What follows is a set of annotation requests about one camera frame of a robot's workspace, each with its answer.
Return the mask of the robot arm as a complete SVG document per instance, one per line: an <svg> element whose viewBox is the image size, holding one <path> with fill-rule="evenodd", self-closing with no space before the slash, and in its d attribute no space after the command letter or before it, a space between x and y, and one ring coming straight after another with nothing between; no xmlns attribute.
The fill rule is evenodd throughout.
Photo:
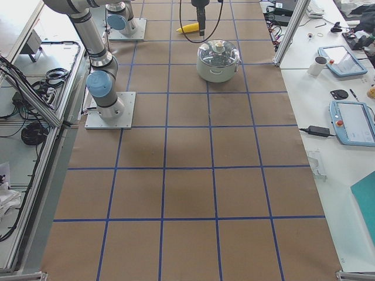
<svg viewBox="0 0 375 281"><path fill-rule="evenodd" d="M117 30L122 35L128 37L137 28L133 19L134 13L131 1L122 1L114 4L106 4L106 23L110 28Z"/></svg>
<svg viewBox="0 0 375 281"><path fill-rule="evenodd" d="M135 32L134 13L130 1L44 1L50 9L69 17L85 50L91 59L93 72L86 79L86 86L97 105L102 119L116 119L125 104L115 91L118 71L117 59L100 36L92 19L91 8L105 6L109 26L123 35Z"/></svg>

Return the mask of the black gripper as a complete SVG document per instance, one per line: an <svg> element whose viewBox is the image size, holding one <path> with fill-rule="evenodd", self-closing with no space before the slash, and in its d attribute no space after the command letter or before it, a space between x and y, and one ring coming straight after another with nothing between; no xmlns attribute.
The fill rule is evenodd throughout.
<svg viewBox="0 0 375 281"><path fill-rule="evenodd" d="M199 18L199 35L204 36L206 29L206 18L203 16L205 14L205 7L210 3L209 0L191 0L191 4L196 8L196 14Z"/></svg>

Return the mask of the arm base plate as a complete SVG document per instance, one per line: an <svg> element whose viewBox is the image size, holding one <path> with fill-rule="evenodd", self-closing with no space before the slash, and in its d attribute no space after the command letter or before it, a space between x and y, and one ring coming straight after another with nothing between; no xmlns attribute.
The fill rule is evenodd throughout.
<svg viewBox="0 0 375 281"><path fill-rule="evenodd" d="M147 20L145 18L124 18L110 20L109 40L112 41L139 41L145 38Z"/></svg>
<svg viewBox="0 0 375 281"><path fill-rule="evenodd" d="M131 129L136 92L117 92L117 102L108 108L98 107L91 99L85 123L86 129Z"/></svg>

